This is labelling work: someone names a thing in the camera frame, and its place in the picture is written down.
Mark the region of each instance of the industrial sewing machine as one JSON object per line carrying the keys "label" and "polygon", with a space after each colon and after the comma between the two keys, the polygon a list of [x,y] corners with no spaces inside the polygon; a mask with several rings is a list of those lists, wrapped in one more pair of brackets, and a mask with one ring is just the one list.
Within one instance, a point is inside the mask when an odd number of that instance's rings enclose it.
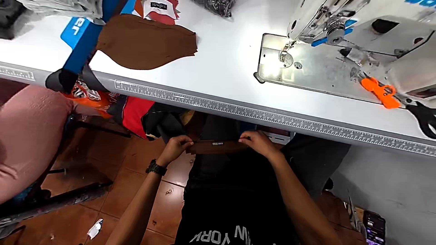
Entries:
{"label": "industrial sewing machine", "polygon": [[265,34],[259,82],[380,103],[364,71],[436,107],[436,0],[300,0],[287,37]]}

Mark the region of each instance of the tiled floor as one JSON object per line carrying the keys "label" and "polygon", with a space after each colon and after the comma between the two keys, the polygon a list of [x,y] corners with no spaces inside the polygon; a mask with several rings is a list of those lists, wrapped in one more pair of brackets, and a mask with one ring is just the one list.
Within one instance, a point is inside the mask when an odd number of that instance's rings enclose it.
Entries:
{"label": "tiled floor", "polygon": [[[114,181],[104,196],[23,221],[26,229],[0,245],[103,245],[118,223],[147,174],[150,161],[157,158],[165,144],[161,139],[131,139],[110,133],[80,129],[71,144],[58,157],[54,168],[67,167],[67,174],[50,174],[43,188],[53,195],[109,178]],[[141,245],[168,245],[181,219],[183,190],[195,156],[183,154],[169,165],[163,178],[147,231]],[[88,230],[102,218],[97,236],[90,240]]]}

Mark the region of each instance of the white wall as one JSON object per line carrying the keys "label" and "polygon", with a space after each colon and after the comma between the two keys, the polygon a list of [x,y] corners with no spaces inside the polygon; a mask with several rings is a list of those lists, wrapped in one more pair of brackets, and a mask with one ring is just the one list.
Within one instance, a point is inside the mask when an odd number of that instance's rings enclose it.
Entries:
{"label": "white wall", "polygon": [[436,244],[436,158],[352,146],[332,179],[336,196],[386,219],[386,244]]}

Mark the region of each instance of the pink fabric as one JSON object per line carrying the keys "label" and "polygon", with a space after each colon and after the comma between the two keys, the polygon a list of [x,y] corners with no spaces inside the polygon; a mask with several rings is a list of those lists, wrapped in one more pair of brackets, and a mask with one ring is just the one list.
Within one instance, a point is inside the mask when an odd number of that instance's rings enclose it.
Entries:
{"label": "pink fabric", "polygon": [[47,168],[73,106],[60,93],[30,85],[0,108],[0,204]]}

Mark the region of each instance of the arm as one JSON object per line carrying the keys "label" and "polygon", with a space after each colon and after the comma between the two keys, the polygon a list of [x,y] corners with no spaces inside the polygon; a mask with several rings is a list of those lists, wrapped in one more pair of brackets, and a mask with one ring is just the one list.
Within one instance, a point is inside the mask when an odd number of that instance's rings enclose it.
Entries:
{"label": "arm", "polygon": [[[193,144],[194,142],[186,135],[171,138],[156,160],[156,164],[167,167]],[[154,172],[147,175],[136,196],[109,236],[106,245],[138,245],[141,243],[161,178],[161,175]]]}
{"label": "arm", "polygon": [[245,131],[240,142],[265,156],[276,173],[286,211],[303,244],[341,244],[329,221],[310,198],[284,155],[262,132]]}

